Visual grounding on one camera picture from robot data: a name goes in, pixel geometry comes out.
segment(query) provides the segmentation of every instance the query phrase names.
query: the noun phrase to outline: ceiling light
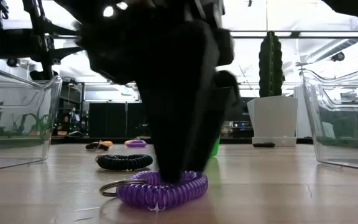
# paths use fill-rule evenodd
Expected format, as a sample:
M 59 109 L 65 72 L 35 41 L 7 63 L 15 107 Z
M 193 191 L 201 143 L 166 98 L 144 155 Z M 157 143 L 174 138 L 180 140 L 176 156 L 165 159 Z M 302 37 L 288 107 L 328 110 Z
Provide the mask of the ceiling light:
M 128 5 L 125 2 L 117 3 L 116 6 L 122 10 L 126 10 L 128 8 Z
M 106 7 L 103 11 L 103 16 L 111 17 L 112 15 L 114 15 L 114 9 L 111 6 Z

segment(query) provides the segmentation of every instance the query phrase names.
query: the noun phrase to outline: purple coil keychain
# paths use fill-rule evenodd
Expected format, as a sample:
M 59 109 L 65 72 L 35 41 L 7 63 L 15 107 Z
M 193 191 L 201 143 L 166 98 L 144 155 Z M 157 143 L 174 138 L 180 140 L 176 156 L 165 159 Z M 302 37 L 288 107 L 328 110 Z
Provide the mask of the purple coil keychain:
M 117 187 L 116 193 L 106 190 Z M 100 194 L 118 197 L 129 205 L 151 211 L 166 210 L 182 205 L 205 194 L 208 178 L 201 172 L 186 171 L 178 185 L 160 185 L 157 171 L 143 171 L 100 188 Z

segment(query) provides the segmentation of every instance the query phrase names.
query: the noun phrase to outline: potted plant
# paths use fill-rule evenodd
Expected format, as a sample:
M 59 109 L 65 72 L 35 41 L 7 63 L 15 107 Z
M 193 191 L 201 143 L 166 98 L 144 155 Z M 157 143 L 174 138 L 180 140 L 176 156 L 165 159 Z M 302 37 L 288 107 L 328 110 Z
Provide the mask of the potted plant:
M 294 146 L 298 99 L 282 96 L 281 43 L 274 32 L 267 32 L 259 53 L 259 96 L 247 103 L 254 137 L 252 143 L 272 142 Z

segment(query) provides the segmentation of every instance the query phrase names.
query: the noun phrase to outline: ceiling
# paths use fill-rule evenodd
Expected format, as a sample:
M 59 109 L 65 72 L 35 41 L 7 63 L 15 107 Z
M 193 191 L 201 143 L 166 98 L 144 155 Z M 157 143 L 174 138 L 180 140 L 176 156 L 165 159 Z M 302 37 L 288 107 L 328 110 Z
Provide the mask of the ceiling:
M 30 17 L 23 11 L 23 5 L 18 0 L 6 0 L 10 7 L 9 20 L 5 29 L 31 27 Z M 226 15 L 223 16 L 223 26 L 230 30 L 265 32 L 274 31 L 358 31 L 358 18 L 337 14 L 320 0 L 253 0 L 248 7 L 247 0 L 224 0 Z M 43 1 L 46 16 L 56 25 L 71 28 L 75 19 L 62 7 L 53 1 Z M 230 70 L 239 83 L 246 84 L 245 88 L 254 88 L 259 81 L 258 54 L 262 39 L 235 39 L 235 61 L 231 65 L 219 67 Z M 311 56 L 317 50 L 330 50 L 338 41 L 334 39 L 282 39 L 283 71 L 288 85 L 300 82 L 296 62 Z M 56 40 L 55 47 L 75 45 L 72 40 Z M 342 62 L 327 61 L 307 65 L 325 77 L 338 77 L 358 68 L 358 43 L 343 48 L 346 58 Z M 81 52 L 62 60 L 62 65 L 55 69 L 64 77 L 73 77 L 82 82 L 105 82 L 106 79 L 90 70 L 86 55 Z

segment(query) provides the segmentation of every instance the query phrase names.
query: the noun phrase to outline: black coil keychain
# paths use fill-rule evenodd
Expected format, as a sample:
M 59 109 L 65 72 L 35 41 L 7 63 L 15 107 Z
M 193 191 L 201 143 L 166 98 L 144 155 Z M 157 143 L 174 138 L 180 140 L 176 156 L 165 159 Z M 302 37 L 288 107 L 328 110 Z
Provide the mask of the black coil keychain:
M 98 155 L 95 161 L 101 168 L 107 170 L 136 170 L 151 165 L 153 163 L 153 157 L 142 154 L 129 156 Z

